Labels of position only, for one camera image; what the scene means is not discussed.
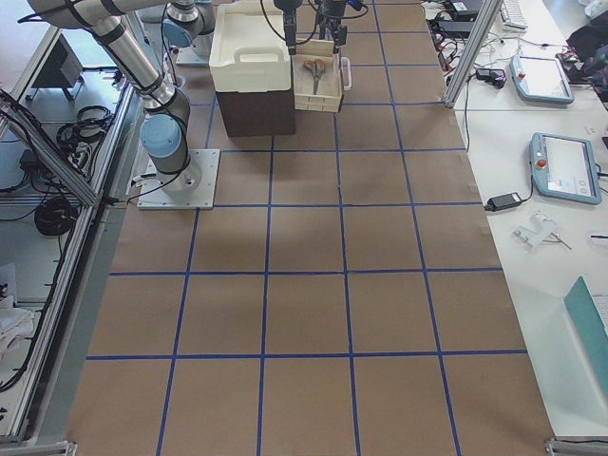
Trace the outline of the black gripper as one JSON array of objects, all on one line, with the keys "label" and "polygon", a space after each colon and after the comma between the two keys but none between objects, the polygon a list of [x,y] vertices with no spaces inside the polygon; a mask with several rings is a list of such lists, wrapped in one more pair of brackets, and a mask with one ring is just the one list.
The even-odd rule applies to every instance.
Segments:
[{"label": "black gripper", "polygon": [[320,0],[316,4],[324,17],[318,20],[319,40],[331,40],[332,53],[337,54],[347,41],[347,27],[340,20],[350,20],[366,14],[366,4],[359,0]]},{"label": "black gripper", "polygon": [[296,54],[296,10],[300,7],[300,0],[275,0],[275,6],[283,11],[283,27],[285,43],[290,55]]}]

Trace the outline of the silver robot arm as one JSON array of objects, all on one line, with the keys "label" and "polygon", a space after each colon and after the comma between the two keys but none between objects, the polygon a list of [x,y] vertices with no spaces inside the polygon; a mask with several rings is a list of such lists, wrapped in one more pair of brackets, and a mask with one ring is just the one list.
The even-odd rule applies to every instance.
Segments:
[{"label": "silver robot arm", "polygon": [[[105,50],[142,100],[144,150],[156,167],[161,190],[185,193],[201,181],[201,167],[186,136],[190,103],[154,66],[127,28],[129,12],[151,1],[32,1],[35,16],[60,29],[84,29]],[[205,22],[201,1],[168,1],[163,22],[170,41],[188,47],[211,31],[209,67],[218,92],[263,93],[292,87],[291,58],[298,45],[298,1],[236,1],[221,5],[217,22]]]},{"label": "silver robot arm", "polygon": [[[215,15],[210,8],[210,1],[177,1],[164,7],[161,17],[161,37],[178,48],[188,48],[202,35],[215,30]],[[281,11],[283,32],[270,22],[263,1],[259,1],[268,27],[281,40],[289,51],[295,55],[296,48],[307,44],[318,33],[320,39],[327,33],[333,41],[333,53],[347,43],[348,27],[343,24],[346,20],[354,20],[365,16],[369,7],[363,1],[308,1],[314,10],[313,31],[303,40],[296,39],[296,12],[302,6],[302,1],[274,1],[273,5]]]}]

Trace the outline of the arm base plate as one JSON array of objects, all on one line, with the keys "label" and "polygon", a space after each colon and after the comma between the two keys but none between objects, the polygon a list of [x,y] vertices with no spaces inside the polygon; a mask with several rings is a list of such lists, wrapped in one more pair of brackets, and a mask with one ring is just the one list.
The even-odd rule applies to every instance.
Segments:
[{"label": "arm base plate", "polygon": [[142,210],[187,210],[214,207],[220,151],[218,149],[190,149],[189,166],[176,180],[161,188],[171,177],[160,174],[151,159],[145,172],[153,177],[142,183],[143,196],[137,198]]}]

